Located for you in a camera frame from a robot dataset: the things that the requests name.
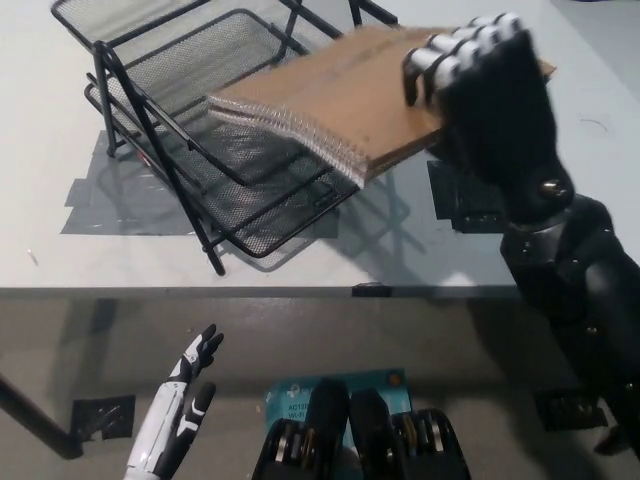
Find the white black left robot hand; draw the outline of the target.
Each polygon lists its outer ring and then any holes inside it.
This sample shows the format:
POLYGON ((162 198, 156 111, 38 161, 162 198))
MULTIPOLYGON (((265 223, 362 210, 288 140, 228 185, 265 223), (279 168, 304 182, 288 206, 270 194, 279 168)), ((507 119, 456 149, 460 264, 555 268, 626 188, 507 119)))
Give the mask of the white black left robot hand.
POLYGON ((214 362, 224 335, 209 325, 185 349, 159 386, 131 449, 125 480, 172 479, 190 450, 216 385, 206 382, 189 398, 191 385, 214 362))

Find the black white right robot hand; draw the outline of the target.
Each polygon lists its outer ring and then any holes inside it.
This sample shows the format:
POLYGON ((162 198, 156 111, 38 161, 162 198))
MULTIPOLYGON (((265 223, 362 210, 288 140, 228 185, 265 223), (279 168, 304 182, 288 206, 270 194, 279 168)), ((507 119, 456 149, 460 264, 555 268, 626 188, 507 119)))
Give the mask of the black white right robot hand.
POLYGON ((402 61, 405 102, 436 108, 465 170, 494 187, 514 224, 566 209, 574 186, 557 153, 557 129, 529 30, 504 12, 430 36, 402 61))

